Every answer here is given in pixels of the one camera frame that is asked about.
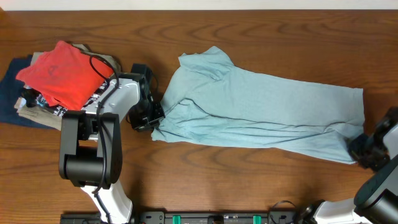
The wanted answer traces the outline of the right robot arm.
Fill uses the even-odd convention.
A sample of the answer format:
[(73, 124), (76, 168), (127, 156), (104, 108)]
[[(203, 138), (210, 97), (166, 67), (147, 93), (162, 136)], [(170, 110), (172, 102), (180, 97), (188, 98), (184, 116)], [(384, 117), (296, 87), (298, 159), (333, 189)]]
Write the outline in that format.
[(349, 144), (350, 156), (374, 175), (354, 198), (321, 200), (302, 210), (295, 223), (397, 224), (397, 108), (389, 108), (372, 135), (359, 135)]

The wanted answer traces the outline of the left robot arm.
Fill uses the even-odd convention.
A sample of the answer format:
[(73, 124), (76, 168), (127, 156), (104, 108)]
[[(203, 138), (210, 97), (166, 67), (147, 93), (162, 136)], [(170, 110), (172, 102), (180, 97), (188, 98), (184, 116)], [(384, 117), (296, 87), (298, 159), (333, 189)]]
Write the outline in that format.
[(133, 203), (119, 177), (123, 166), (120, 122), (150, 131), (164, 118), (154, 101), (150, 70), (119, 73), (99, 101), (87, 110), (68, 111), (62, 118), (59, 173), (87, 193), (97, 214), (64, 214), (60, 223), (134, 223)]

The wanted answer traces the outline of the light blue t-shirt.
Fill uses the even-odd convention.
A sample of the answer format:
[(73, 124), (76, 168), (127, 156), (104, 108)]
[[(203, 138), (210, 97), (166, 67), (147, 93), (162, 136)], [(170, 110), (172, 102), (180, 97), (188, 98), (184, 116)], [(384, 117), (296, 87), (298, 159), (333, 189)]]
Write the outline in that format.
[(250, 72), (217, 47), (178, 60), (153, 140), (353, 162), (348, 143), (364, 131), (362, 89)]

